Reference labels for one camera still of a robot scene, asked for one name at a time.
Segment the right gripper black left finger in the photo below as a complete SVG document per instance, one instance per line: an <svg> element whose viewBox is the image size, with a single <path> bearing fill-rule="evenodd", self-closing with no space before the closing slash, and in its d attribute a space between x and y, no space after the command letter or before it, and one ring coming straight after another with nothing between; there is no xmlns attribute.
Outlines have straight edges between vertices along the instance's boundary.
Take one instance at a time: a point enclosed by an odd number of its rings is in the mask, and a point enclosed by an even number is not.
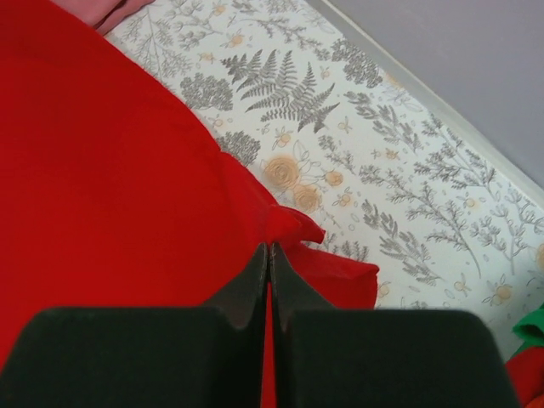
<svg viewBox="0 0 544 408"><path fill-rule="evenodd" d="M268 249L192 308L57 308L25 326L4 407L257 407Z"/></svg>

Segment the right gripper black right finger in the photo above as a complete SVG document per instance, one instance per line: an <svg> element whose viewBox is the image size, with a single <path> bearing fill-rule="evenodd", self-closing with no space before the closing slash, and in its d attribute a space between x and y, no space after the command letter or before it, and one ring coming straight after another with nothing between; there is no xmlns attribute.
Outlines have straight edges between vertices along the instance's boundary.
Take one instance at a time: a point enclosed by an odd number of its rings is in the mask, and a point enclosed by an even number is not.
<svg viewBox="0 0 544 408"><path fill-rule="evenodd" d="M496 342L455 309L339 309L273 245L279 407L516 407Z"/></svg>

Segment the red t shirt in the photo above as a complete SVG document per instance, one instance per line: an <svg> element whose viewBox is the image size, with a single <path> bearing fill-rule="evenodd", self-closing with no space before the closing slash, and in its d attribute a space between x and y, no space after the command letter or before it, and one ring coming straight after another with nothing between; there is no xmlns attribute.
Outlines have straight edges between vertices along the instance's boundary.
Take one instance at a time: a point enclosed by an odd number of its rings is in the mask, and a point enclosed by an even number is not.
<svg viewBox="0 0 544 408"><path fill-rule="evenodd" d="M309 248L323 238L94 29L51 1L2 2L1 373L45 310L196 307L265 245L271 407L272 246L334 307L377 299L377 267Z"/></svg>

